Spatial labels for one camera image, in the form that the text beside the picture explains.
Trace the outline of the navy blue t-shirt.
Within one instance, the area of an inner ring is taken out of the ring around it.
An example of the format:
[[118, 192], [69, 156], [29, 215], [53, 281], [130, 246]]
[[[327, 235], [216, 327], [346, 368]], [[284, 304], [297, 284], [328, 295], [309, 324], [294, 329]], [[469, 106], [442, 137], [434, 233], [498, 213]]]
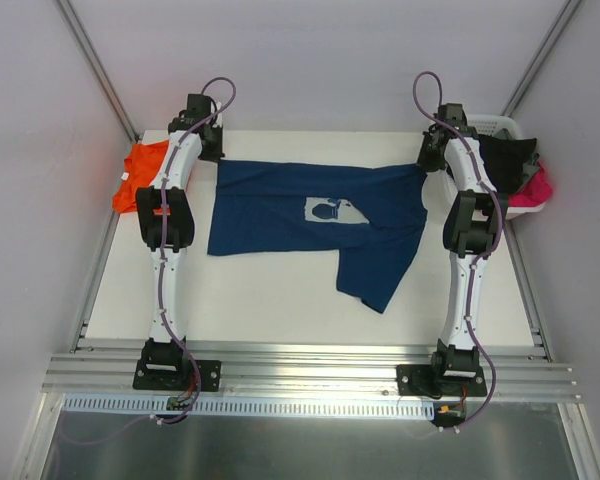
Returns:
[[335, 250], [337, 291], [383, 313], [426, 226], [425, 180], [414, 164], [224, 161], [217, 171], [207, 252]]

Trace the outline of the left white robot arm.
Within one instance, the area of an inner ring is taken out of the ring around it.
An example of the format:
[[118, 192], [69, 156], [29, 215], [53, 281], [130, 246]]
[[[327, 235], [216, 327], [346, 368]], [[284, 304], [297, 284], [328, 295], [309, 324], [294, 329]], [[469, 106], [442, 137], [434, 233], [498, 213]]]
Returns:
[[195, 235], [186, 187], [196, 160], [222, 145], [222, 129], [214, 125], [217, 115], [211, 97], [190, 94], [186, 108], [168, 126], [167, 150], [156, 175], [136, 191], [140, 234], [154, 274], [151, 329], [136, 366], [136, 390], [185, 389], [195, 383], [184, 349], [184, 265]]

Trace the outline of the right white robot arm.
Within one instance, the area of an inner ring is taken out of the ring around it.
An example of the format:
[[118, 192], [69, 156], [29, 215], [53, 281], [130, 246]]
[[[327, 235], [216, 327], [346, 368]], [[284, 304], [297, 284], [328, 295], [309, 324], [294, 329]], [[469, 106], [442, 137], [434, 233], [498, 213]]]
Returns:
[[488, 178], [478, 133], [457, 103], [438, 106], [424, 133], [417, 165], [427, 173], [449, 170], [456, 196], [442, 233], [449, 252], [451, 284], [447, 316], [431, 363], [413, 376], [413, 387], [440, 399], [465, 393], [486, 394], [477, 339], [479, 303], [487, 262], [497, 249], [508, 208]]

